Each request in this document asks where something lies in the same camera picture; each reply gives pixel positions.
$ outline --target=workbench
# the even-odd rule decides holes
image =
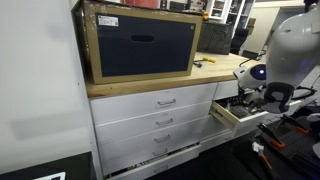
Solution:
[[[190,76],[104,85],[87,81],[105,176],[146,179],[272,121],[275,115],[268,112],[238,119],[215,102],[238,95],[233,71],[247,58],[196,53],[195,60],[203,57],[216,63],[201,62]]]
[[[247,60],[245,57],[234,54],[218,55],[199,52],[196,53],[195,60],[201,60],[203,57],[212,58],[216,60],[216,63],[201,62],[203,64],[201,68],[193,66],[191,75],[183,77],[102,85],[94,85],[90,79],[86,82],[87,94],[89,98],[114,96],[234,80],[233,70],[238,68],[241,62]],[[254,64],[257,62],[249,61],[245,65],[250,67]]]

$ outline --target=wooden frame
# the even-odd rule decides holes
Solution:
[[[167,20],[167,21],[182,22],[182,23],[194,23],[196,27],[195,27],[195,33],[194,33],[189,63],[188,63],[188,69],[186,71],[169,72],[169,73],[153,73],[153,74],[141,74],[141,75],[103,77],[102,71],[101,71],[95,13],[110,13],[110,14],[117,14],[117,15],[123,15],[123,16],[131,16],[131,17],[141,17],[141,18],[148,17],[150,19],[156,19],[156,20]],[[87,31],[87,39],[88,39],[88,45],[90,50],[89,51],[90,63],[91,63],[93,80],[95,84],[157,79],[157,78],[176,77],[176,76],[189,76],[191,74],[192,64],[194,61],[194,56],[197,49],[200,30],[201,30],[201,23],[202,23],[201,16],[174,13],[174,12],[168,12],[168,11],[160,11],[160,10],[126,7],[126,6],[119,6],[114,4],[103,4],[103,3],[89,2],[89,1],[84,2],[84,14],[85,14],[85,26]]]

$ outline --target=drawer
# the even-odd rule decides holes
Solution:
[[[253,90],[246,89],[245,93],[253,92]],[[219,82],[213,96],[213,100],[224,99],[228,97],[238,96],[238,81],[223,81]]]
[[[301,101],[295,101],[290,103],[289,111],[284,114],[292,114],[298,108],[300,103]],[[232,130],[233,138],[239,137],[256,129],[258,124],[260,124],[261,122],[268,121],[268,119],[273,118],[274,116],[282,116],[282,114],[272,114],[264,111],[252,116],[238,119],[236,116],[228,112],[226,109],[224,109],[216,102],[212,103],[212,109],[210,110],[210,113],[221,123],[223,123]]]
[[[217,84],[92,99],[95,124],[211,101]]]
[[[158,173],[173,168],[179,164],[185,163],[193,158],[199,156],[199,150],[201,146],[194,146],[176,154],[170,155],[158,161],[149,163],[142,167],[133,169],[131,171],[122,173],[118,176],[111,178],[110,180],[142,180],[148,177],[154,176]]]
[[[121,170],[200,141],[206,118],[100,146],[104,174]]]
[[[201,144],[200,152],[206,151],[208,149],[219,146],[220,144],[223,144],[227,141],[230,141],[232,139],[231,135],[232,135],[232,131],[229,130],[221,134],[217,134],[208,139],[200,141],[200,144]]]
[[[206,119],[203,131],[201,133],[201,140],[216,136],[218,134],[222,134],[224,132],[230,131],[230,129],[222,124],[219,120],[217,120],[212,115],[209,115]]]
[[[211,101],[208,101],[206,103],[96,125],[98,144],[103,145],[120,141],[205,117],[209,113],[211,103]]]

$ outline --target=black panel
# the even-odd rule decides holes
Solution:
[[[233,26],[218,23],[202,23],[197,51],[229,54]]]
[[[103,77],[187,71],[195,24],[107,16],[119,26],[97,24]]]
[[[66,180],[90,180],[96,179],[93,171],[91,153],[70,156],[64,159],[51,161],[37,166],[20,169],[17,171],[1,174],[1,180],[32,180],[45,176],[65,172]]]

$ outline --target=wooden countertop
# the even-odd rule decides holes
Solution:
[[[235,79],[233,70],[238,68],[241,62],[247,60],[247,58],[234,54],[218,55],[197,52],[195,55],[196,60],[202,59],[203,57],[215,59],[216,63],[201,62],[201,68],[193,66],[191,75],[184,77],[102,85],[94,85],[92,80],[87,80],[87,94],[89,98],[99,96],[114,96],[233,80]],[[251,67],[255,64],[258,64],[258,62],[249,61],[245,65],[247,67]]]

